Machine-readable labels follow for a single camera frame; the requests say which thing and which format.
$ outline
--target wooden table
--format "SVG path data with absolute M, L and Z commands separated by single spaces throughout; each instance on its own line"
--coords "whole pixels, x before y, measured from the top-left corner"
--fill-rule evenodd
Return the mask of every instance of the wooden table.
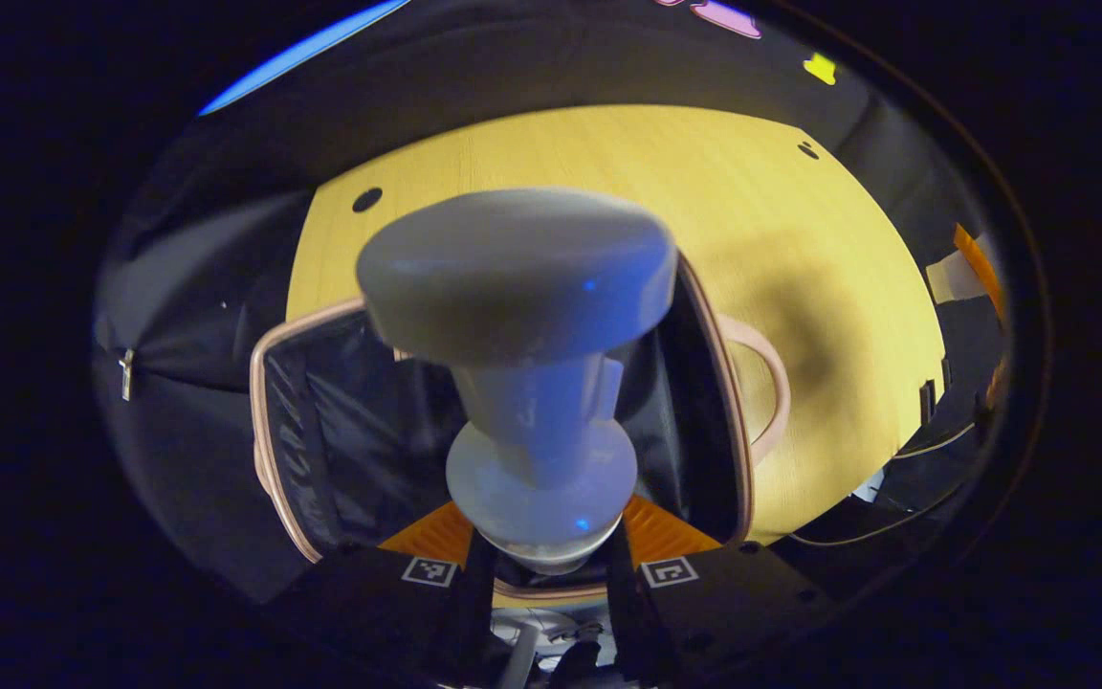
M 777 540 L 843 500 L 917 431 L 922 385 L 933 379 L 943 391 L 930 294 L 865 189 L 796 127 L 699 108 L 517 115 L 347 171 L 312 201 L 288 320 L 359 295 L 355 258 L 385 224 L 460 193 L 528 185 L 611 193 L 660 215 L 714 306 L 781 354 L 790 422 L 754 471 L 754 540 Z M 380 201 L 354 213 L 372 187 Z M 748 427 L 760 431 L 770 375 L 754 354 L 732 349 Z

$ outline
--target metal clip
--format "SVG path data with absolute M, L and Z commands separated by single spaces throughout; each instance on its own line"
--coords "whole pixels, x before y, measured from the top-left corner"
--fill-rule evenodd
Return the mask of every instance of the metal clip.
M 118 359 L 118 366 L 121 366 L 121 398 L 130 401 L 130 379 L 134 375 L 134 349 L 127 349 L 127 353 Z

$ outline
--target bag handle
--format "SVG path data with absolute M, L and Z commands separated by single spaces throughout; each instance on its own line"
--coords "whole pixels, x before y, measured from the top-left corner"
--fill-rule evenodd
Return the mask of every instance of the bag handle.
M 788 402 L 790 402 L 788 374 L 785 372 L 785 363 L 781 362 L 777 348 L 773 347 L 771 342 L 761 332 L 725 314 L 716 314 L 716 320 L 723 338 L 759 354 L 773 374 L 773 387 L 777 392 L 777 409 L 773 410 L 773 418 L 765 430 L 750 442 L 748 454 L 750 465 L 754 467 L 785 435 L 785 427 L 788 426 Z

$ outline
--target white cable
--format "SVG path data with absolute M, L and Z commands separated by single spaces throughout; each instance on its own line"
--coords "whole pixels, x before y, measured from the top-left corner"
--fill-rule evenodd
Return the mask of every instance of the white cable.
M 901 518 L 900 520 L 897 520 L 896 523 L 888 524 L 887 526 L 884 526 L 883 528 L 875 528 L 874 531 L 871 531 L 869 534 L 863 534 L 863 535 L 854 537 L 854 538 L 845 538 L 845 540 L 806 540 L 806 538 L 802 538 L 801 536 L 799 536 L 797 534 L 790 534 L 790 535 L 788 535 L 788 537 L 792 538 L 792 540 L 799 541 L 799 543 L 801 543 L 801 545 L 804 545 L 804 546 L 814 546 L 815 548 L 832 548 L 832 547 L 835 547 L 835 546 L 847 546 L 850 543 L 857 543 L 857 541 L 866 540 L 866 538 L 873 538 L 875 536 L 878 536 L 879 534 L 884 534 L 886 531 L 890 531 L 890 529 L 896 528 L 898 526 L 904 526 L 905 524 L 909 524 L 910 520 L 912 520 L 915 518 L 918 518 L 918 516 L 921 516 L 921 515 L 923 515 L 923 514 L 926 514 L 926 513 L 934 509 L 934 507 L 937 507 L 938 505 L 943 504 L 947 500 L 947 497 L 953 496 L 954 492 L 957 492 L 957 489 L 959 489 L 959 487 L 963 483 L 961 482 L 961 483 L 958 483 L 957 485 L 954 485 L 954 487 L 951 488 L 951 489 L 949 489 L 946 494 L 943 494 L 942 497 L 938 497 L 937 500 L 932 502 L 930 504 L 930 506 L 922 507 L 922 509 L 919 509 L 919 510 L 910 514 L 909 516 L 906 516 L 906 518 Z
M 918 454 L 932 453 L 932 451 L 943 449 L 943 448 L 946 448 L 946 445 L 950 445 L 950 444 L 952 444 L 952 442 L 961 439 L 963 437 L 963 434 L 965 434 L 965 432 L 972 431 L 972 428 L 974 428 L 974 427 L 975 427 L 975 422 L 970 423 L 970 424 L 963 427 L 961 429 L 961 431 L 957 432 L 957 434 L 954 434 L 954 435 L 952 435 L 952 437 L 950 437 L 950 438 L 948 438 L 948 439 L 946 439 L 946 440 L 943 440 L 941 442 L 938 442 L 937 445 L 930 445 L 928 448 L 922 448 L 922 449 L 919 449 L 919 450 L 914 450 L 914 451 L 910 451 L 910 453 L 892 454 L 892 459 L 893 460 L 904 460 L 904 459 L 907 459 L 907 457 L 916 457 Z

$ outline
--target beige bag trim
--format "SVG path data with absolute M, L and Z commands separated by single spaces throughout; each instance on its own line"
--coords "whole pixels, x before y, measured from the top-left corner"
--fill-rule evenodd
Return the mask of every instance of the beige bag trim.
M 722 406 L 730 419 L 730 428 L 735 429 L 731 437 L 731 451 L 737 462 L 735 465 L 735 481 L 738 492 L 738 520 L 734 535 L 727 540 L 728 543 L 737 543 L 746 540 L 750 531 L 753 515 L 753 493 L 750 485 L 750 454 L 747 441 L 747 427 L 743 421 L 743 397 L 738 394 L 737 370 L 734 360 L 725 347 L 722 336 L 722 326 L 719 323 L 713 306 L 709 304 L 703 289 L 700 288 L 700 280 L 696 279 L 695 271 L 691 263 L 687 262 L 682 254 L 678 255 L 679 273 L 685 276 L 685 286 L 692 298 L 700 304 L 700 314 L 705 331 L 705 340 L 712 354 L 714 370 L 722 385 Z M 320 562 L 323 555 L 310 543 L 309 538 L 301 530 L 296 523 L 292 506 L 288 504 L 288 496 L 279 483 L 279 466 L 277 466 L 274 453 L 272 452 L 271 427 L 267 419 L 266 409 L 266 366 L 264 357 L 268 349 L 281 341 L 299 335 L 303 331 L 317 327 L 323 323 L 332 322 L 365 306 L 363 298 L 355 298 L 339 302 L 339 304 L 327 306 L 316 311 L 314 314 L 293 320 L 291 323 L 282 323 L 270 332 L 267 332 L 258 345 L 253 347 L 250 356 L 250 410 L 253 416 L 253 469 L 258 472 L 258 481 L 262 484 L 274 509 L 279 514 L 279 519 L 283 523 L 288 536 L 310 562 Z M 573 585 L 573 588 L 557 589 L 554 591 L 521 588 L 512 585 L 501 580 L 495 580 L 494 592 L 503 594 L 509 599 L 523 599 L 525 601 L 550 603 L 561 601 L 561 599 L 580 599 L 604 596 L 606 584 Z

